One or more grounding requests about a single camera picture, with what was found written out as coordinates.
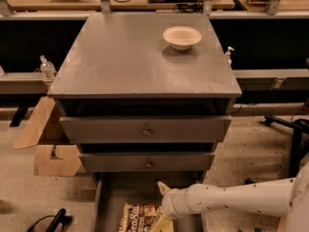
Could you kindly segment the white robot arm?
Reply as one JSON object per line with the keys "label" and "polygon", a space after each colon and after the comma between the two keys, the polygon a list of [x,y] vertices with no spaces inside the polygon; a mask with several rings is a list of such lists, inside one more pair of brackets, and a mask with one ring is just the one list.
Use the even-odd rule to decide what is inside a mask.
{"label": "white robot arm", "polygon": [[286,219],[286,232],[309,232],[309,162],[293,178],[219,188],[158,184],[161,208],[149,232],[161,232],[176,218],[230,209]]}

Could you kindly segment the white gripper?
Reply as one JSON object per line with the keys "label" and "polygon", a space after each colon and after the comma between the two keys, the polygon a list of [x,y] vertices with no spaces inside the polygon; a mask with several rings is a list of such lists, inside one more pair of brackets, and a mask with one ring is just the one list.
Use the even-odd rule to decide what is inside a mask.
{"label": "white gripper", "polygon": [[162,182],[158,182],[157,186],[162,195],[162,209],[159,208],[157,210],[149,232],[174,232],[173,220],[171,218],[182,218],[192,215],[192,211],[186,203],[187,189],[170,189]]}

